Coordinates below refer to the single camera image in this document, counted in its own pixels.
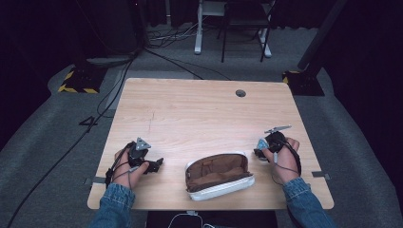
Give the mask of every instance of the person's left hand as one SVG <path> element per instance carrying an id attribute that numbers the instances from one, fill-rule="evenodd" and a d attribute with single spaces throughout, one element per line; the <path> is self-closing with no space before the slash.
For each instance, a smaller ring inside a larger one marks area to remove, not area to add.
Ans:
<path id="1" fill-rule="evenodd" d="M 121 159 L 116 164 L 115 173 L 113 174 L 113 181 L 114 183 L 120 184 L 128 189 L 133 190 L 136 186 L 137 182 L 139 181 L 140 177 L 143 175 L 145 170 L 148 168 L 149 163 L 146 161 L 138 169 L 133 172 L 128 172 L 131 168 L 128 164 L 128 156 L 127 153 L 129 148 L 124 152 Z M 115 160 L 118 158 L 121 151 L 115 154 Z"/>

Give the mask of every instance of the white desk leg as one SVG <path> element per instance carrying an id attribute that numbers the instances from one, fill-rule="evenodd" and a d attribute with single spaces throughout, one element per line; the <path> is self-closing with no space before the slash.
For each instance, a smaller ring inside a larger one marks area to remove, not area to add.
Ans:
<path id="1" fill-rule="evenodd" d="M 260 39 L 260 43 L 261 43 L 261 48 L 264 47 L 264 39 L 266 38 L 266 31 L 267 31 L 267 28 L 262 29 L 259 32 L 259 39 Z M 267 58 L 272 57 L 272 51 L 270 51 L 269 42 L 267 42 L 266 50 L 264 51 L 264 56 L 266 56 Z"/>
<path id="2" fill-rule="evenodd" d="M 196 34 L 195 54 L 202 53 L 202 1 L 199 0 L 198 33 Z"/>

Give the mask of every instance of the denim sleeve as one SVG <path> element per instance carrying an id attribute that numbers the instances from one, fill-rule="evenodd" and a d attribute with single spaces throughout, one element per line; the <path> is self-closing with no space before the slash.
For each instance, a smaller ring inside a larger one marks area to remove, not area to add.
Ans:
<path id="1" fill-rule="evenodd" d="M 303 227 L 336 227 L 335 222 L 323 210 L 317 197 L 302 178 L 290 180 L 283 186 L 291 214 Z"/>
<path id="2" fill-rule="evenodd" d="M 111 183 L 89 227 L 131 227 L 130 210 L 134 199 L 135 195 L 130 189 Z"/>

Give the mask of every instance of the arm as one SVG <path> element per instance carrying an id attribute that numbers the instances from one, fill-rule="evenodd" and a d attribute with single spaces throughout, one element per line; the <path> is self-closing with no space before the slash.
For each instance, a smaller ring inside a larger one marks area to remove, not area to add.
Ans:
<path id="1" fill-rule="evenodd" d="M 297 151 L 299 142 L 287 139 L 287 142 Z M 278 152 L 278 162 L 274 163 L 274 154 L 270 150 L 261 150 L 264 156 L 274 165 L 274 172 L 283 183 L 287 206 L 292 216 L 302 227 L 336 227 L 333 220 L 323 210 L 319 200 L 311 188 L 299 176 L 297 163 L 290 150 L 283 146 Z"/>
<path id="2" fill-rule="evenodd" d="M 148 162 L 143 163 L 137 170 L 129 172 L 130 165 L 124 154 L 116 167 L 113 182 L 107 187 L 101 198 L 100 209 L 89 227 L 131 226 L 130 210 L 135 199 L 133 188 L 147 169 Z"/>

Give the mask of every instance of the yellow black striped tape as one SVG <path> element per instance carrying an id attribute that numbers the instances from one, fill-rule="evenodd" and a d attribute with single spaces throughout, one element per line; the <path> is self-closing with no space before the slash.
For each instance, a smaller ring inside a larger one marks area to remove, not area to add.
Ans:
<path id="1" fill-rule="evenodd" d="M 78 87 L 77 85 L 71 85 L 69 81 L 71 81 L 72 76 L 74 74 L 74 69 L 72 69 L 66 76 L 62 85 L 59 87 L 59 92 L 75 92 L 75 93 L 99 93 L 99 88 L 93 87 Z"/>
<path id="2" fill-rule="evenodd" d="M 299 73 L 301 73 L 301 72 L 299 72 L 299 71 L 294 71 L 294 70 L 285 71 L 285 72 L 283 72 L 282 75 L 281 75 L 281 76 L 282 76 L 282 81 L 283 81 L 285 84 L 288 84 L 289 81 L 288 81 L 287 75 L 288 75 L 288 74 L 299 74 Z"/>

